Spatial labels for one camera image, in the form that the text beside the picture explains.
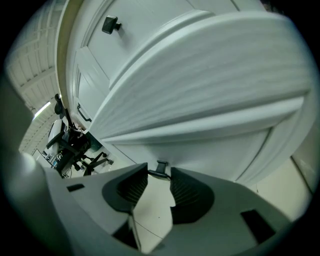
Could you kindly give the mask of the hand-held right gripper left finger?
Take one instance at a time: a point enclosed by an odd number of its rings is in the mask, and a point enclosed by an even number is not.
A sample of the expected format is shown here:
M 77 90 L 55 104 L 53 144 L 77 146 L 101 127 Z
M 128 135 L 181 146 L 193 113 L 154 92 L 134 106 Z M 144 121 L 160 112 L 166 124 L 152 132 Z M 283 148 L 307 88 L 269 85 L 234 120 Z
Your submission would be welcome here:
M 139 251 L 133 209 L 148 184 L 147 163 L 68 179 L 44 173 L 71 252 Z

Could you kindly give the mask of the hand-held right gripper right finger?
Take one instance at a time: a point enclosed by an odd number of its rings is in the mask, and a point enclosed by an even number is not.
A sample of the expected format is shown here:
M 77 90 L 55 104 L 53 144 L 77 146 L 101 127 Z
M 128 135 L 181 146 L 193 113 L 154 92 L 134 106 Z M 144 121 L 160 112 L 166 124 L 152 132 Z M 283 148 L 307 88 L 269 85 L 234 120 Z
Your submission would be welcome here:
M 247 187 L 202 173 L 164 166 L 170 180 L 172 228 L 153 256 L 264 256 L 291 225 L 276 207 Z

